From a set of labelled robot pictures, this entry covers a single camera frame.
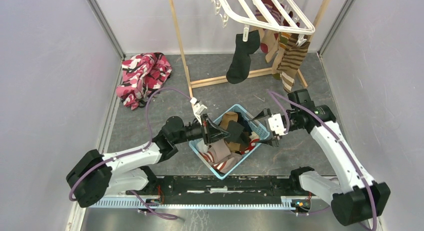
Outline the black sock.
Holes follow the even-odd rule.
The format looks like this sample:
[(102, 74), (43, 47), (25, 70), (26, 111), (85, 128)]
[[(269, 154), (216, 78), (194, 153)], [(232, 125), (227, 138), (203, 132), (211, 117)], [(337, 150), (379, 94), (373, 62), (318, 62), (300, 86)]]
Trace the black sock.
[(235, 51), (232, 62), (226, 73), (226, 79), (230, 84), (239, 84), (249, 76), (251, 57), (260, 47), (261, 39), (258, 30), (248, 33), (247, 41), (243, 41), (243, 34), (235, 37)]
[(248, 139), (244, 134), (244, 126), (237, 121), (229, 121), (226, 131), (229, 132), (229, 136), (225, 138), (228, 143), (247, 144)]

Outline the brown striped sock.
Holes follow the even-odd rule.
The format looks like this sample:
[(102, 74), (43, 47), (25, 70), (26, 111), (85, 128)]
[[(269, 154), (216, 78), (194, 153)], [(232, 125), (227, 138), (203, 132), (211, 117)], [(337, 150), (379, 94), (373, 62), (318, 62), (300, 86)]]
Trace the brown striped sock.
[(297, 46), (297, 41), (289, 40), (284, 50), (281, 62), (277, 66), (277, 73), (280, 74), (283, 89), (289, 93), (295, 82), (295, 76), (303, 63), (310, 46), (306, 41), (301, 46)]

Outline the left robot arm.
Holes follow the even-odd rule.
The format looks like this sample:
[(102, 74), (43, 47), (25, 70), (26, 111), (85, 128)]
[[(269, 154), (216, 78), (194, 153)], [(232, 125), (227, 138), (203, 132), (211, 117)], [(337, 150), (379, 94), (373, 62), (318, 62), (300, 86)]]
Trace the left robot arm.
[(188, 125), (180, 117), (171, 116), (158, 134), (145, 144), (106, 154), (97, 149), (89, 150), (65, 178), (70, 187), (68, 198), (81, 208), (87, 208), (105, 195), (119, 192), (142, 191), (151, 195), (157, 189), (157, 181), (149, 165), (170, 159), (178, 152), (177, 144), (198, 139), (211, 144), (230, 135), (207, 114)]

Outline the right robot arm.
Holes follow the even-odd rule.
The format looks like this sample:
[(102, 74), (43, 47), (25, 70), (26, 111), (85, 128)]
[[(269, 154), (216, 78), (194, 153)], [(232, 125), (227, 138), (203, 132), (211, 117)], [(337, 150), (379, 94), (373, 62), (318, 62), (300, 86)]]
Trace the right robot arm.
[(364, 168), (342, 135), (336, 116), (327, 105), (316, 105), (307, 89), (288, 93), (284, 97), (274, 91), (268, 94), (278, 103), (287, 101), (291, 108), (280, 107), (281, 113), (265, 108), (253, 119), (266, 119), (271, 137), (260, 141), (276, 147), (283, 136), (297, 130), (305, 130), (319, 145), (335, 171), (334, 182), (318, 174), (312, 167), (299, 167), (291, 171), (289, 190), (295, 195), (310, 192), (326, 202), (336, 220), (343, 226), (364, 225), (372, 221), (368, 231), (378, 228), (391, 190), (385, 182), (378, 183)]

